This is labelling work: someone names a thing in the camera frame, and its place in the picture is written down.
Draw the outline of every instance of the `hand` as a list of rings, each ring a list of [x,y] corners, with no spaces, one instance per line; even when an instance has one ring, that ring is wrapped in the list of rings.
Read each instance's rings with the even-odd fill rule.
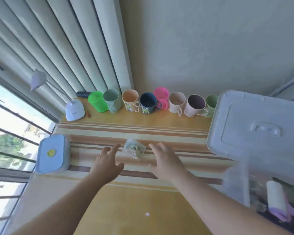
[[[150,166],[150,168],[159,179],[172,183],[175,176],[187,172],[171,147],[167,147],[161,142],[157,145],[149,144],[149,147],[151,147],[157,159],[157,166]]]
[[[115,154],[120,146],[117,144],[112,148],[104,147],[91,167],[90,176],[98,180],[102,186],[113,181],[124,169],[124,163],[115,165]]]

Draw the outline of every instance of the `tree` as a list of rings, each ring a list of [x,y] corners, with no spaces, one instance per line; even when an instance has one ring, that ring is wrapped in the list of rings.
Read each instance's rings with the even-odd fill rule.
[[[10,134],[0,134],[0,152],[8,153],[16,156],[23,157],[24,154],[20,153],[20,150],[24,147],[24,141],[16,138]],[[0,158],[6,159],[6,164],[10,164],[13,158],[3,156],[0,154]]]

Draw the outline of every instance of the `green plastic cup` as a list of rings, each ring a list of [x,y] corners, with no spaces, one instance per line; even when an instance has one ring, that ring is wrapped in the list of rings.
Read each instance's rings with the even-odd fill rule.
[[[103,93],[100,91],[90,93],[90,95],[88,96],[88,102],[91,103],[91,105],[99,113],[103,113],[109,109],[107,103],[103,99]]]

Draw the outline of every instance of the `light green mug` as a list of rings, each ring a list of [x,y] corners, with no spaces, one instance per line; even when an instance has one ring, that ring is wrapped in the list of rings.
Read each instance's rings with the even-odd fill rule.
[[[211,118],[213,116],[214,110],[216,109],[217,101],[218,101],[217,95],[207,96],[206,98],[207,107],[205,108],[205,110],[208,111],[208,114],[206,114],[205,117]]]

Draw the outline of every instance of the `cup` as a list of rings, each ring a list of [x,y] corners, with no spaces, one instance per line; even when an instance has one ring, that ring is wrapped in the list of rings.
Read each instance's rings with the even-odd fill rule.
[[[102,92],[100,91],[95,91],[90,93],[87,99],[88,99],[88,102],[91,103],[91,105],[99,113],[105,112],[109,109],[107,103],[103,99]]]
[[[218,101],[217,95],[207,96],[206,98],[207,107],[205,108],[205,110],[208,110],[209,113],[206,114],[205,117],[211,118],[213,116],[214,110],[216,109],[217,101]]]
[[[195,115],[202,115],[205,116],[209,112],[205,109],[206,107],[206,101],[204,98],[202,98],[200,95],[193,94],[190,95],[187,99],[186,106],[184,109],[184,114],[187,117],[194,117]]]
[[[136,90],[127,90],[122,94],[122,100],[128,111],[139,112],[141,108]]]
[[[153,111],[160,110],[162,103],[160,103],[154,94],[146,92],[141,95],[139,102],[142,106],[142,111],[144,114],[150,114]]]
[[[182,116],[185,107],[186,97],[181,92],[173,92],[169,96],[169,111],[174,114]]]
[[[156,90],[154,90],[154,95],[157,100],[162,104],[161,109],[168,109],[169,91],[164,87],[158,87]]]
[[[108,108],[112,114],[118,111],[123,105],[121,95],[115,89],[106,90],[103,94],[103,99],[108,104]]]

